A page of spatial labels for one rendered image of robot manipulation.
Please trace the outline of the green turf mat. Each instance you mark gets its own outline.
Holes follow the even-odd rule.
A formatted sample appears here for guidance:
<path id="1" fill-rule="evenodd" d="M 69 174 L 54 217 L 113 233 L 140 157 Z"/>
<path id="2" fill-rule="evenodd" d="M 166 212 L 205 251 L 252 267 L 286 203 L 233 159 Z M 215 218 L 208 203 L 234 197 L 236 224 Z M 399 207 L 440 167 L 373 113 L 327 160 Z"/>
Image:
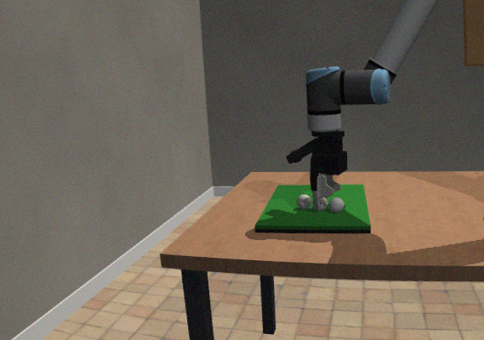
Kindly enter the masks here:
<path id="1" fill-rule="evenodd" d="M 313 207 L 310 185 L 278 185 L 255 225 L 256 233 L 371 233 L 371 223 L 364 184 L 340 185 L 328 196 L 323 211 Z M 300 195 L 308 195 L 312 204 L 307 209 L 297 206 Z M 329 201 L 343 200 L 342 212 L 332 212 Z"/>

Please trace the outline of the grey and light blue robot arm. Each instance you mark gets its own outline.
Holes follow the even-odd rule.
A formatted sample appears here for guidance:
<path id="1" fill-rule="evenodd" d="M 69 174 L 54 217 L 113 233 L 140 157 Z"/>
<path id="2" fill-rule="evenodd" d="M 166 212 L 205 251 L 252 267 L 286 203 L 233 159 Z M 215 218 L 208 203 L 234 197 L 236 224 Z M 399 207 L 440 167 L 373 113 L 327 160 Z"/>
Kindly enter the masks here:
<path id="1" fill-rule="evenodd" d="M 340 105 L 388 103 L 391 84 L 438 1 L 403 0 L 363 71 L 339 71 L 338 66 L 308 71 L 308 129 L 341 129 Z M 294 149 L 287 161 L 297 163 L 320 147 L 315 138 Z"/>

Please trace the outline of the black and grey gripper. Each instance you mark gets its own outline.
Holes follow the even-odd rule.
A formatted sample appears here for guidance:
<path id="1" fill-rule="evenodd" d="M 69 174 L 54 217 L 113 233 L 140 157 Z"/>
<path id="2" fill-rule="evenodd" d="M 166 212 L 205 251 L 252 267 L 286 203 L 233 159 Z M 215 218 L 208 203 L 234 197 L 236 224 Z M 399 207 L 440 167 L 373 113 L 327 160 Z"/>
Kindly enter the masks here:
<path id="1" fill-rule="evenodd" d="M 328 196 L 332 196 L 334 191 L 341 188 L 340 184 L 333 180 L 333 175 L 340 175 L 347 170 L 347 151 L 343 151 L 345 131 L 312 131 L 312 136 L 318 137 L 321 144 L 320 148 L 312 152 L 310 164 L 311 190 L 315 206 L 320 211 L 319 198 L 325 197 L 328 200 Z"/>

